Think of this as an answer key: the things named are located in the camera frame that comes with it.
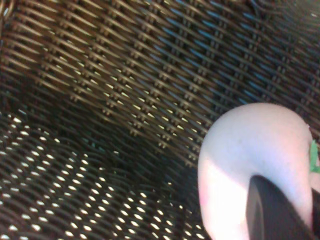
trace wicker basket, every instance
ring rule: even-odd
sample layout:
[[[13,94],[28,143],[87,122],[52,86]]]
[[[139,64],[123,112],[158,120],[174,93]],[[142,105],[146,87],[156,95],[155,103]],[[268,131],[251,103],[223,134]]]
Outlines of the wicker basket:
[[[0,0],[0,239],[209,239],[197,159],[247,103],[320,136],[319,3]]]

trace brown wicker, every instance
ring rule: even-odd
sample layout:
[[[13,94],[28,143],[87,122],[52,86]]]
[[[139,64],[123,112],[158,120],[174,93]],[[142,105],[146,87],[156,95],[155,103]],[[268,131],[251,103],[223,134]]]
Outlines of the brown wicker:
[[[0,238],[209,239],[196,166],[221,114],[281,104],[319,139],[319,6],[0,0]]]

